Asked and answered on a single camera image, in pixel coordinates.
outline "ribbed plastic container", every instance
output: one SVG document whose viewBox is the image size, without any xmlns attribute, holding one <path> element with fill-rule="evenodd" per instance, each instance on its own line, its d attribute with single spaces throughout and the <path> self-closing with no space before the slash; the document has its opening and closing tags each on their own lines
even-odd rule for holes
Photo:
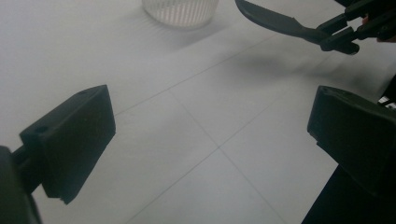
<svg viewBox="0 0 396 224">
<path fill-rule="evenodd" d="M 142 0 L 143 8 L 155 20 L 180 28 L 207 24 L 219 0 Z"/>
</svg>

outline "black object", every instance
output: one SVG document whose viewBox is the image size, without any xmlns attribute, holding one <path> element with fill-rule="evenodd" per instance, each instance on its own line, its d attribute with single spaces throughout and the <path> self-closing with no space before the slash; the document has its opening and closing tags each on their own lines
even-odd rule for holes
<svg viewBox="0 0 396 224">
<path fill-rule="evenodd" d="M 396 223 L 395 87 L 378 104 L 318 88 L 308 131 L 339 165 L 303 223 Z"/>
<path fill-rule="evenodd" d="M 0 147 L 0 223 L 40 223 L 31 193 L 42 184 L 68 204 L 116 131 L 107 86 L 81 91 L 21 133 L 14 153 Z"/>
<path fill-rule="evenodd" d="M 245 0 L 235 0 L 242 14 L 249 20 L 269 30 L 303 38 L 320 45 L 324 51 L 337 50 L 356 54 L 360 47 L 352 41 L 368 37 L 389 39 L 396 35 L 396 1 L 394 0 L 338 0 L 345 12 L 322 23 L 317 28 L 302 26 L 294 18 L 276 13 Z M 357 31 L 347 27 L 348 21 L 369 15 L 370 20 Z"/>
</svg>

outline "translucent cup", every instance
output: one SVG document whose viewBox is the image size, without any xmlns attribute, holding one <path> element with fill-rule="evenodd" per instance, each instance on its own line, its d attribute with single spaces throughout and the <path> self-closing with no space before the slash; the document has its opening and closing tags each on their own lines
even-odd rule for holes
<svg viewBox="0 0 396 224">
<path fill-rule="evenodd" d="M 219 0 L 142 0 L 155 20 L 180 28 L 197 28 L 213 17 Z"/>
</svg>

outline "white table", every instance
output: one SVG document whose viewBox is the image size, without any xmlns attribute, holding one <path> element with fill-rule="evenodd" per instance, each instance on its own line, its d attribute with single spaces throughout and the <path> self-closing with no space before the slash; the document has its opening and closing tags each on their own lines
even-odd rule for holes
<svg viewBox="0 0 396 224">
<path fill-rule="evenodd" d="M 261 3 L 312 26 L 343 11 Z M 117 135 L 69 205 L 35 191 L 44 223 L 300 223 L 336 167 L 306 132 L 318 85 L 375 101 L 395 55 L 372 39 L 355 56 L 322 52 L 231 0 L 194 31 L 160 25 L 138 0 L 3 0 L 0 143 L 15 150 L 29 124 L 107 84 Z"/>
</svg>

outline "white tiled surface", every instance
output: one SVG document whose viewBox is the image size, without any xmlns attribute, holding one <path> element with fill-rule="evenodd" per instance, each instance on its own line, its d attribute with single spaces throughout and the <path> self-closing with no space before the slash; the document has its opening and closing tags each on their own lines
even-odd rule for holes
<svg viewBox="0 0 396 224">
<path fill-rule="evenodd" d="M 310 26 L 342 12 L 254 2 Z M 374 101 L 395 55 L 374 40 L 352 57 L 321 52 L 231 0 L 195 31 L 161 26 L 138 0 L 3 0 L 0 144 L 16 149 L 23 128 L 107 84 L 117 135 L 69 205 L 36 190 L 45 224 L 300 223 L 336 166 L 306 132 L 318 85 Z"/>
</svg>

